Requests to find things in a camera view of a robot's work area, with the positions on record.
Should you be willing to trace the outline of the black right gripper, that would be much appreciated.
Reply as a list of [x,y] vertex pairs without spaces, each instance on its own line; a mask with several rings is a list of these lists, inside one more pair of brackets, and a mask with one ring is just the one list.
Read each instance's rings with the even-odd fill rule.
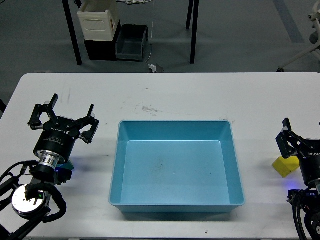
[[320,140],[304,139],[292,131],[289,118],[282,121],[283,128],[275,138],[284,159],[297,156],[304,184],[320,183]]

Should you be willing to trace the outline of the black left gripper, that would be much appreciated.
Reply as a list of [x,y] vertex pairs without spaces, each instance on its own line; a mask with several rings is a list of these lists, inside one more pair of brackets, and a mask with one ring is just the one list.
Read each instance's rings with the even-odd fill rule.
[[[58,164],[67,163],[76,139],[91,144],[94,135],[99,127],[99,120],[93,113],[94,104],[91,104],[87,116],[78,120],[65,117],[57,117],[54,107],[58,101],[58,94],[55,93],[49,102],[36,104],[31,114],[28,126],[31,130],[43,129],[33,153],[41,158],[45,152],[54,153],[58,156]],[[41,115],[46,113],[49,121],[41,122]],[[89,130],[80,132],[83,128],[90,126]]]

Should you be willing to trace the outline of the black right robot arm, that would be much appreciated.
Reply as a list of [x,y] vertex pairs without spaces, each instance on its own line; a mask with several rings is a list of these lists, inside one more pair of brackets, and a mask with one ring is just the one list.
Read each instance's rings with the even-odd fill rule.
[[276,142],[284,159],[297,157],[306,189],[288,191],[294,225],[300,240],[306,240],[305,230],[313,240],[320,238],[320,141],[303,138],[293,132],[285,118]]

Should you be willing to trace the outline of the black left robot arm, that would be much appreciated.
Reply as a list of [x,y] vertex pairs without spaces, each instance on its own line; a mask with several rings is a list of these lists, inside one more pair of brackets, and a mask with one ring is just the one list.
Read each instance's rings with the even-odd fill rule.
[[57,189],[72,177],[73,165],[69,162],[76,140],[90,144],[99,121],[90,105],[85,117],[74,120],[56,116],[54,107],[58,95],[50,101],[36,104],[28,122],[32,130],[41,130],[33,154],[37,160],[15,163],[0,177],[0,209],[12,206],[13,211],[26,220],[20,228],[9,232],[0,227],[2,240],[22,240],[40,223],[51,223],[62,218],[67,204]]

